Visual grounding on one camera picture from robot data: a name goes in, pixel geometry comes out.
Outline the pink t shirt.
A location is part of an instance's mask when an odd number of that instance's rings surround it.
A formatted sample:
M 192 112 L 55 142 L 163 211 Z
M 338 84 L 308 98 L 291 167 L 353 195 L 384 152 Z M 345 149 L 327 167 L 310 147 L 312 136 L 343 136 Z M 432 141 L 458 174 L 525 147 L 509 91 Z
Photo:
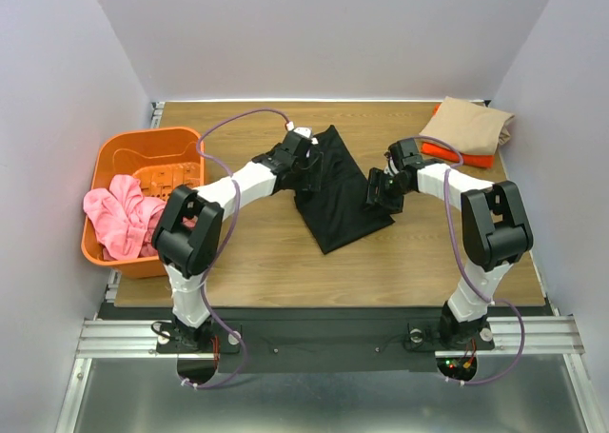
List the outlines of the pink t shirt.
M 108 188 L 90 190 L 83 210 L 92 223 L 105 261 L 129 261 L 155 257 L 152 236 L 166 203 L 145 196 L 133 176 L 115 175 Z

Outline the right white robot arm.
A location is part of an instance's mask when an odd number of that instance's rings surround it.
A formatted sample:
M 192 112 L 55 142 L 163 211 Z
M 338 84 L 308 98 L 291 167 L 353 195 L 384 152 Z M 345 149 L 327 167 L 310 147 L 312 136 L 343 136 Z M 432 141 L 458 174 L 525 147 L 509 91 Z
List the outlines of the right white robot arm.
M 385 158 L 385 168 L 369 170 L 367 207 L 400 213 L 410 192 L 444 201 L 461 278 L 442 307 L 438 336 L 443 344 L 459 347 L 484 329 L 501 280 L 533 246 L 520 190 L 511 181 L 484 181 L 425 159 L 414 138 L 390 145 Z

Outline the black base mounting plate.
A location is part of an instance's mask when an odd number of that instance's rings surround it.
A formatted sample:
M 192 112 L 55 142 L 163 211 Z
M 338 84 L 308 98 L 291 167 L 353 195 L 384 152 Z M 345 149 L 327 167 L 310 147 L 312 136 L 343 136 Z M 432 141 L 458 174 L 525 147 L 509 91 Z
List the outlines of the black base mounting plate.
M 490 324 L 458 324 L 441 307 L 220 307 L 192 331 L 177 319 L 152 325 L 160 354 L 182 372 L 323 373 L 455 371 L 491 350 Z

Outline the black t shirt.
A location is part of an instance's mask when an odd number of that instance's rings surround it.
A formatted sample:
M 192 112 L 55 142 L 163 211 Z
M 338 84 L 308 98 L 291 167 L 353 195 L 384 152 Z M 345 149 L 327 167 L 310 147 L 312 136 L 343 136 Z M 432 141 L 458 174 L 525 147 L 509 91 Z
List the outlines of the black t shirt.
M 391 215 L 367 208 L 367 179 L 333 126 L 317 135 L 323 154 L 321 189 L 295 193 L 295 206 L 322 254 L 394 224 Z

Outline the folded tan t shirt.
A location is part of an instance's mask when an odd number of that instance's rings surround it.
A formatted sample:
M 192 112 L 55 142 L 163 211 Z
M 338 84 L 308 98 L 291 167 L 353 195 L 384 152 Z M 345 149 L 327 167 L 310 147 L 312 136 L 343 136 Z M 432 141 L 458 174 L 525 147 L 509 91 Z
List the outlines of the folded tan t shirt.
M 420 135 L 441 140 L 463 154 L 494 155 L 510 140 L 508 126 L 514 118 L 510 112 L 447 96 Z

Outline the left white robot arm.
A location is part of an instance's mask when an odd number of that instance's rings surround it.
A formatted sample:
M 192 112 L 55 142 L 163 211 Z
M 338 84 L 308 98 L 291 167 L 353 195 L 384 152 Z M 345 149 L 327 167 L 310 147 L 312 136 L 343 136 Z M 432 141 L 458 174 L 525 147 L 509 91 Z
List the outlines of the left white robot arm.
M 226 246 L 220 241 L 224 221 L 235 226 L 242 207 L 282 190 L 319 190 L 322 158 L 310 128 L 291 128 L 270 152 L 225 178 L 196 188 L 181 185 L 170 193 L 152 236 L 172 291 L 174 331 L 163 331 L 164 338 L 178 339 L 192 351 L 211 345 L 211 314 L 202 293 Z

